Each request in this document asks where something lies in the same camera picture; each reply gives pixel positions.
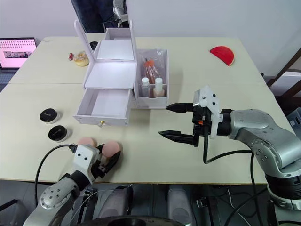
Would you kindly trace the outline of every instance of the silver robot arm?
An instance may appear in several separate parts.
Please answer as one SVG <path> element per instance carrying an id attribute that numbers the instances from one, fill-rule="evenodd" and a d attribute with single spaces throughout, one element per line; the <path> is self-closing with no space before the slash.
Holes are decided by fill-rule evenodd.
<path id="1" fill-rule="evenodd" d="M 165 138 L 198 146 L 199 136 L 208 141 L 210 134 L 210 138 L 228 136 L 249 146 L 268 182 L 273 208 L 269 217 L 274 218 L 269 219 L 270 225 L 301 223 L 301 141 L 293 133 L 280 128 L 260 110 L 223 109 L 220 113 L 219 99 L 208 86 L 195 92 L 193 103 L 176 103 L 166 109 L 193 112 L 194 127 L 193 135 L 172 130 L 159 132 Z"/>
<path id="2" fill-rule="evenodd" d="M 42 193 L 37 208 L 27 218 L 24 226 L 61 225 L 80 191 L 98 177 L 103 178 L 116 164 L 120 151 L 112 156 L 106 165 L 101 164 L 102 147 L 103 145 L 97 148 L 90 145 L 77 147 L 73 161 L 74 172 L 65 175 Z"/>

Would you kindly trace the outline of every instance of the white bottle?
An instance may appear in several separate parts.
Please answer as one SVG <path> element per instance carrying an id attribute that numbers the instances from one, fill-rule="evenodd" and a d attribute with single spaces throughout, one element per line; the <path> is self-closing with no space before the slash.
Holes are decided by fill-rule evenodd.
<path id="1" fill-rule="evenodd" d="M 146 77 L 142 78 L 141 91 L 142 91 L 142 96 L 143 97 L 149 97 L 150 96 L 150 83 L 149 83 L 149 79 L 146 78 Z"/>
<path id="2" fill-rule="evenodd" d="M 165 90 L 163 89 L 163 80 L 161 78 L 156 78 L 155 88 L 153 91 L 154 91 L 154 98 L 165 96 Z"/>

